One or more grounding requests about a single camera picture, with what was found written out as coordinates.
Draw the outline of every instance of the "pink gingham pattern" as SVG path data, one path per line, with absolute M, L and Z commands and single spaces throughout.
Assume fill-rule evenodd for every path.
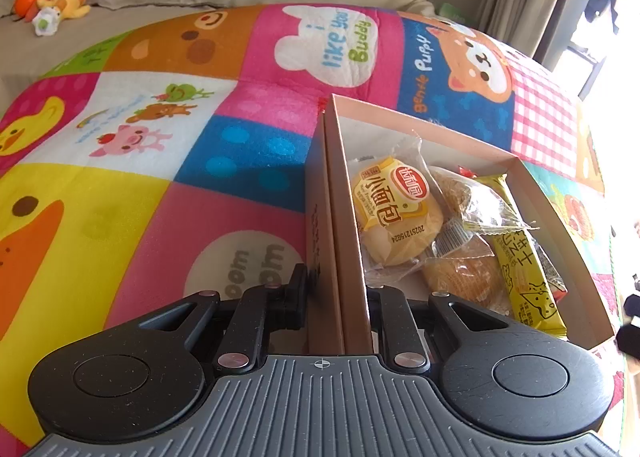
M 511 151 L 521 160 L 575 177 L 577 111 L 558 85 L 524 62 L 509 61 L 515 106 Z

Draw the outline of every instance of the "red oval logo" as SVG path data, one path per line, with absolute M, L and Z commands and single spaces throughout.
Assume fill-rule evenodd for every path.
M 429 195 L 429 186 L 424 176 L 410 166 L 398 166 L 392 173 L 393 181 L 409 199 L 421 201 Z

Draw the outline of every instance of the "gray ribbed panel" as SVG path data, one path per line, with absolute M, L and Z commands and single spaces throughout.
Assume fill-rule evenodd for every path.
M 320 369 L 319 359 L 331 363 Z M 507 442 L 450 413 L 430 383 L 367 357 L 271 356 L 220 379 L 190 418 L 160 435 L 94 445 L 50 435 L 29 457 L 612 457 L 593 433 L 554 444 Z

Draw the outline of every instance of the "screw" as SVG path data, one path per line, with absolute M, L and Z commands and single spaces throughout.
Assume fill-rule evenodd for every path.
M 427 362 L 424 356 L 417 352 L 401 352 L 400 354 L 396 354 L 394 361 L 396 365 L 407 369 L 417 369 Z
M 218 358 L 218 364 L 226 369 L 241 369 L 249 364 L 249 358 L 239 352 L 228 352 Z

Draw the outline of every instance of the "patchwork quilt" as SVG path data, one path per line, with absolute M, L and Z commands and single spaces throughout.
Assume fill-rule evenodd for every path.
M 591 134 L 540 65 L 465 26 L 373 8 L 187 15 L 76 54 L 0 121 L 2 457 L 42 436 L 26 386 L 52 350 L 201 289 L 236 298 L 288 280 L 305 258 L 303 164 L 332 93 L 520 156 L 617 325 Z M 596 352 L 612 361 L 616 408 L 620 355 Z

